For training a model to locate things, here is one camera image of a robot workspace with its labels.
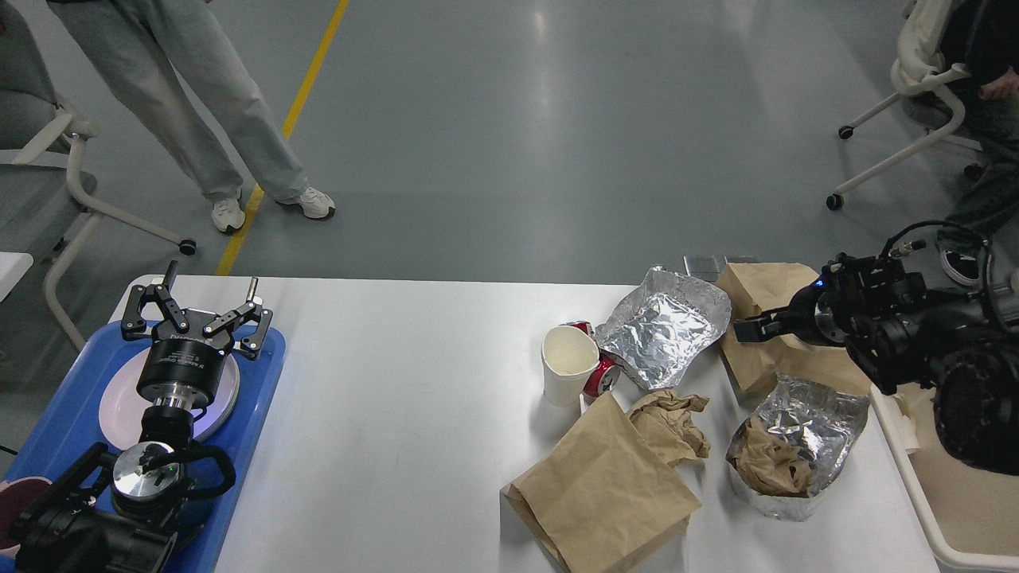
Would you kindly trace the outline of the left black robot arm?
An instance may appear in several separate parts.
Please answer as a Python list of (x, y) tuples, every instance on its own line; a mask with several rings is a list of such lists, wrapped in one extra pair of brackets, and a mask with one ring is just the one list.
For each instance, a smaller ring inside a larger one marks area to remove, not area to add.
[(176, 268), (84, 345), (2, 480), (4, 572), (211, 572), (283, 371), (252, 279), (183, 308)]

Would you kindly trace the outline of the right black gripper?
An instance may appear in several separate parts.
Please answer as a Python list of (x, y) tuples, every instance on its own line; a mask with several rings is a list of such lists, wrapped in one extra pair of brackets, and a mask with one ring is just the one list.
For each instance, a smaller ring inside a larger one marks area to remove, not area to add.
[(826, 287), (811, 283), (791, 298), (785, 312), (761, 313), (734, 321), (734, 334), (743, 344), (760, 344), (793, 334), (818, 347), (845, 347), (847, 333), (837, 326), (833, 310), (823, 298)]

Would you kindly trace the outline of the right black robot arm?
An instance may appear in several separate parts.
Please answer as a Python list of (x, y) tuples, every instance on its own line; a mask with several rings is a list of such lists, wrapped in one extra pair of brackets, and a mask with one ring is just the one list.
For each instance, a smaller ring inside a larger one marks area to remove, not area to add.
[(838, 254), (785, 307), (736, 320), (736, 340), (793, 334), (845, 348), (886, 396), (912, 382), (934, 388), (943, 449), (968, 466), (1016, 475), (1016, 289), (994, 283), (990, 239), (965, 233), (981, 253), (975, 289), (931, 289), (906, 271), (902, 258), (925, 243), (898, 232), (876, 256)]

